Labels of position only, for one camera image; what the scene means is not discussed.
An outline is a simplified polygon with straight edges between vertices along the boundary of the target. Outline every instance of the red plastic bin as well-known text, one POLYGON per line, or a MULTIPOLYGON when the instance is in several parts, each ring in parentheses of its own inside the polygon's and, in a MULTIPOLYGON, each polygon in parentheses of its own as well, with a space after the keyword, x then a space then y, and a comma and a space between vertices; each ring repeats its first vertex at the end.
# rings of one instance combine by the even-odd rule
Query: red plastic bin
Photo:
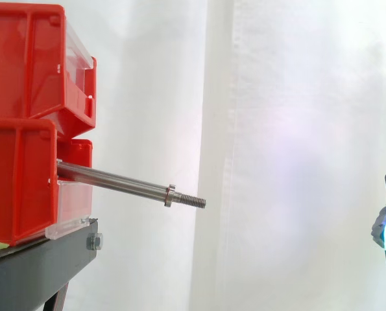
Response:
POLYGON ((95 127, 96 61, 59 5, 0 3, 0 118, 49 119, 70 139, 95 127))
POLYGON ((0 119, 0 242, 13 246, 57 223, 56 159, 91 167, 91 151, 86 140, 58 143, 52 121, 0 119))

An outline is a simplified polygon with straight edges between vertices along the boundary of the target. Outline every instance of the threaded bolt end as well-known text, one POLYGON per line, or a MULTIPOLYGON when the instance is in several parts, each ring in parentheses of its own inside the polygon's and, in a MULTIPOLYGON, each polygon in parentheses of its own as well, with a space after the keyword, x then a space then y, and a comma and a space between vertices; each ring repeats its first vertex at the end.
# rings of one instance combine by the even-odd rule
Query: threaded bolt end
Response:
POLYGON ((206 200, 205 199, 196 198, 195 196, 188 196, 187 194, 181 195, 180 203, 194 206, 194 207, 198 207, 199 209, 203 209, 206 207, 206 200))

